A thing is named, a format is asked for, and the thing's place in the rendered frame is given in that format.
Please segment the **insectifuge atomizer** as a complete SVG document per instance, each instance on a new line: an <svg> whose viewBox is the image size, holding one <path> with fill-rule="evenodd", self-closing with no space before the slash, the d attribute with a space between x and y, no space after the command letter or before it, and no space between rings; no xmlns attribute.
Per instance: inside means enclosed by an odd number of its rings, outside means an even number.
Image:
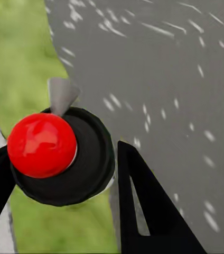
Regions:
<svg viewBox="0 0 224 254"><path fill-rule="evenodd" d="M115 147L100 118L74 106L79 85L50 77L48 91L50 108L23 118L10 132L10 168L16 185L41 204L82 203L115 180Z"/></svg>

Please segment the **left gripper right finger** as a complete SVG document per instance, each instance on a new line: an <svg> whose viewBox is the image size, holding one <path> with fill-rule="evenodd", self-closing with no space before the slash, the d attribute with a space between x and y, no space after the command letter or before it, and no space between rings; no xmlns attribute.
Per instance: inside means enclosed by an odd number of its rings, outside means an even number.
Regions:
<svg viewBox="0 0 224 254"><path fill-rule="evenodd" d="M207 254L137 149L118 141L122 254ZM138 232L132 177L151 236Z"/></svg>

